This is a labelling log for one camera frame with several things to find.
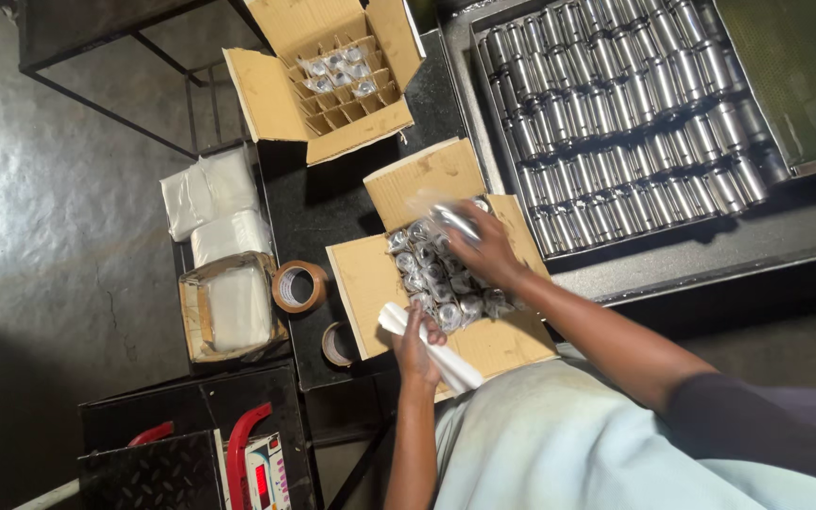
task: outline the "tape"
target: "tape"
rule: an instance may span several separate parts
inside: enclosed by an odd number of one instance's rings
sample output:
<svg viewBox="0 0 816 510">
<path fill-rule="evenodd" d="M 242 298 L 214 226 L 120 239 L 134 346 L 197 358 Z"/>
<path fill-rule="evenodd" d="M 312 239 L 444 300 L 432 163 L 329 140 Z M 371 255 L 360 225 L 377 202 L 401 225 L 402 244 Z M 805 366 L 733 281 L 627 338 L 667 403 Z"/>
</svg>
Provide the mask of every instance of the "tape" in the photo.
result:
<svg viewBox="0 0 816 510">
<path fill-rule="evenodd" d="M 341 334 L 339 330 L 343 326 L 346 326 L 346 328 L 341 333 L 351 333 L 351 326 L 346 321 L 334 322 L 329 325 L 329 328 L 326 328 L 326 331 L 323 331 L 323 355 L 336 366 L 349 366 L 355 362 L 353 352 L 348 352 L 347 346 L 342 346 L 341 342 L 340 346 L 335 345 L 335 339 L 338 334 Z"/>
<path fill-rule="evenodd" d="M 296 278 L 301 273 L 310 275 L 314 288 L 310 297 L 302 301 L 292 292 Z M 282 265 L 273 276 L 273 300 L 288 313 L 300 313 L 322 305 L 326 301 L 326 284 L 329 277 L 323 268 L 310 262 L 289 261 Z"/>
</svg>

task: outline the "hand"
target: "hand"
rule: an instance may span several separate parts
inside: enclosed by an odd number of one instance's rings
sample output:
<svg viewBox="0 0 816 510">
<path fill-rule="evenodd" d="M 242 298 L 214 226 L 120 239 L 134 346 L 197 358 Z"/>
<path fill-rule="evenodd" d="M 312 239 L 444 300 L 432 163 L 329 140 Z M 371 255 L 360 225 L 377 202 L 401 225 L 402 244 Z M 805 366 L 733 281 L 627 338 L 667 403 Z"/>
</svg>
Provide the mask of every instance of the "hand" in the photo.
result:
<svg viewBox="0 0 816 510">
<path fill-rule="evenodd" d="M 421 323 L 427 329 L 427 341 L 431 345 L 446 345 L 446 334 L 440 331 L 434 318 L 424 313 L 420 301 L 412 301 L 408 307 L 408 326 L 404 336 L 392 335 L 392 346 L 395 359 L 399 362 L 402 373 L 402 386 L 420 385 L 431 392 L 440 382 L 440 371 L 427 354 L 427 348 L 418 331 Z"/>
<path fill-rule="evenodd" d="M 499 289 L 511 290 L 527 268 L 515 258 L 502 223 L 471 201 L 461 201 L 455 209 L 477 223 L 481 244 L 475 248 L 458 230 L 449 229 L 449 249 L 476 276 Z"/>
</svg>

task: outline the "white plastic sheet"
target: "white plastic sheet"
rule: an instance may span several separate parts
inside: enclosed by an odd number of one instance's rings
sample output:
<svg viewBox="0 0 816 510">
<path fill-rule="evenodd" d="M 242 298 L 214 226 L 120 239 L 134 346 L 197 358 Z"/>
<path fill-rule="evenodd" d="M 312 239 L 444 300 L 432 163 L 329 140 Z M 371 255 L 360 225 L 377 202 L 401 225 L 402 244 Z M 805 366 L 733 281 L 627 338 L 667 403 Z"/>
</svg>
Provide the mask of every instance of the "white plastic sheet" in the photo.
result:
<svg viewBox="0 0 816 510">
<path fill-rule="evenodd" d="M 395 335 L 404 335 L 405 328 L 408 327 L 408 312 L 389 302 L 383 305 L 377 320 L 384 330 Z M 421 324 L 418 333 L 427 348 L 427 353 L 430 354 L 430 359 L 440 371 L 442 382 L 446 383 L 455 396 L 480 388 L 483 376 L 477 368 L 471 366 L 448 346 L 432 346 L 427 343 L 427 329 L 424 324 Z"/>
<path fill-rule="evenodd" d="M 268 231 L 266 222 L 251 209 L 202 225 L 190 234 L 194 267 L 244 251 L 271 253 Z"/>
<path fill-rule="evenodd" d="M 256 209 L 254 181 L 244 148 L 201 158 L 187 170 L 160 180 L 169 234 L 184 241 L 200 225 L 244 209 Z"/>
<path fill-rule="evenodd" d="M 261 270 L 254 267 L 228 270 L 210 279 L 206 286 L 216 352 L 269 342 L 272 319 Z"/>
</svg>

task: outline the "dark sleeve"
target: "dark sleeve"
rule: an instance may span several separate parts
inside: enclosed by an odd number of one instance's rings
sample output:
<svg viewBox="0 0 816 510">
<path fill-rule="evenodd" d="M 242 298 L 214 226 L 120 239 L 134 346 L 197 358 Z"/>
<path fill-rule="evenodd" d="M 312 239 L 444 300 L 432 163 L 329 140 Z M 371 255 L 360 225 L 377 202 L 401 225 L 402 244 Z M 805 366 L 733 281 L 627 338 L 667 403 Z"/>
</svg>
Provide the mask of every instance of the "dark sleeve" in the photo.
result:
<svg viewBox="0 0 816 510">
<path fill-rule="evenodd" d="M 663 421 L 696 459 L 746 460 L 816 477 L 816 424 L 742 380 L 691 377 L 676 388 Z"/>
</svg>

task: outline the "person's left hand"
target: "person's left hand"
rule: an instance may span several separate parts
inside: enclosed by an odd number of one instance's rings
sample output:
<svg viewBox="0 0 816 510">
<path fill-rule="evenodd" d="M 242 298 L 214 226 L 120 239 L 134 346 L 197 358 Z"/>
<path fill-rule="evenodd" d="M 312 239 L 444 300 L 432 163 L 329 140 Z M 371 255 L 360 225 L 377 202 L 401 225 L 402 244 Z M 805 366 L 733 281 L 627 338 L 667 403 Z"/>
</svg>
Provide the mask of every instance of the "person's left hand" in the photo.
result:
<svg viewBox="0 0 816 510">
<path fill-rule="evenodd" d="M 408 307 L 408 327 L 404 336 L 392 335 L 392 347 L 395 359 L 399 362 L 402 373 L 402 386 L 421 383 L 421 386 L 434 390 L 440 382 L 440 371 L 427 354 L 427 348 L 418 331 L 423 322 L 427 329 L 427 341 L 431 345 L 446 345 L 446 334 L 440 331 L 434 318 L 424 312 L 420 301 L 412 301 Z"/>
</svg>

